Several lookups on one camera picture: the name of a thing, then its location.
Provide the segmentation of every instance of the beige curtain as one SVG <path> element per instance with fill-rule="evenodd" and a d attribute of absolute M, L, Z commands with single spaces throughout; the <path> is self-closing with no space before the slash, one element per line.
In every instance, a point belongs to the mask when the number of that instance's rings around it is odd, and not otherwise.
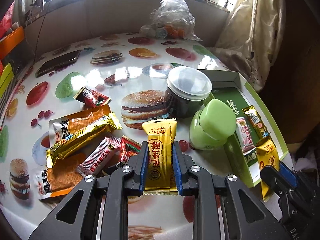
<path fill-rule="evenodd" d="M 237 0 L 215 48 L 208 48 L 230 70 L 260 91 L 284 34 L 285 0 Z"/>

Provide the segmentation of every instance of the metal screw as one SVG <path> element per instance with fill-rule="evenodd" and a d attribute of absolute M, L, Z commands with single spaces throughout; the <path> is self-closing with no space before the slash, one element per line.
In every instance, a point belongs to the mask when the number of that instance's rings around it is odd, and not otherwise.
<path fill-rule="evenodd" d="M 84 181 L 85 182 L 91 182 L 91 181 L 93 181 L 94 180 L 94 176 L 92 176 L 92 175 L 88 175 L 88 176 L 85 176 L 84 177 Z"/>
<path fill-rule="evenodd" d="M 124 166 L 122 167 L 122 171 L 123 172 L 130 172 L 132 170 L 132 168 L 130 166 Z"/>
<path fill-rule="evenodd" d="M 193 165 L 193 166 L 191 166 L 191 168 L 190 168 L 192 171 L 194 171 L 194 172 L 197 172 L 197 171 L 199 171 L 200 170 L 200 167 L 199 166 L 197 166 L 197 165 Z"/>
<path fill-rule="evenodd" d="M 234 174 L 228 175 L 228 180 L 230 180 L 230 181 L 236 181 L 237 179 L 238 179 L 237 176 Z"/>

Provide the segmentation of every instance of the hamburger print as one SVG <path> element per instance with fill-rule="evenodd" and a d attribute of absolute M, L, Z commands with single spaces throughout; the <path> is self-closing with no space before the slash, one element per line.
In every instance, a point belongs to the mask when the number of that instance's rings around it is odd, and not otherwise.
<path fill-rule="evenodd" d="M 122 58 L 119 50 L 107 50 L 93 55 L 90 64 L 101 65 L 116 62 Z"/>
<path fill-rule="evenodd" d="M 10 188 L 19 199 L 27 200 L 30 194 L 28 165 L 23 159 L 13 159 L 10 163 Z"/>
<path fill-rule="evenodd" d="M 160 90 L 145 90 L 127 95 L 122 99 L 121 115 L 124 124 L 142 130 L 144 122 L 167 118 L 163 100 L 164 92 Z"/>

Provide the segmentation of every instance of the blue gripper pad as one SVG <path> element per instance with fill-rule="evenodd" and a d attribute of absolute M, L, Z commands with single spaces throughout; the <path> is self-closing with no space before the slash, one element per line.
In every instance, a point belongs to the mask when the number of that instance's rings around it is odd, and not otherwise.
<path fill-rule="evenodd" d="M 175 145 L 172 145 L 172 166 L 179 195 L 182 195 L 182 175 Z"/>
<path fill-rule="evenodd" d="M 281 162 L 279 172 L 291 186 L 297 187 L 298 184 L 296 176 L 292 173 L 291 170 L 288 169 L 287 166 L 283 165 Z"/>
<path fill-rule="evenodd" d="M 139 190 L 141 194 L 143 194 L 144 188 L 146 186 L 146 179 L 147 179 L 147 170 L 148 170 L 148 146 L 145 148 L 145 152 L 143 155 L 143 163 L 141 168 L 141 174 L 140 174 L 140 186 Z"/>

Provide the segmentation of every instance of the clear plastic bag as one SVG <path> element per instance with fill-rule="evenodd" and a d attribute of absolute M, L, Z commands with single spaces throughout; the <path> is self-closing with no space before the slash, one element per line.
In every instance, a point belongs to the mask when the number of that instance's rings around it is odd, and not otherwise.
<path fill-rule="evenodd" d="M 165 38 L 183 38 L 201 41 L 194 32 L 195 18 L 189 12 L 185 0 L 161 0 L 160 7 L 150 14 L 151 24 L 140 28 L 140 33 L 146 36 Z"/>

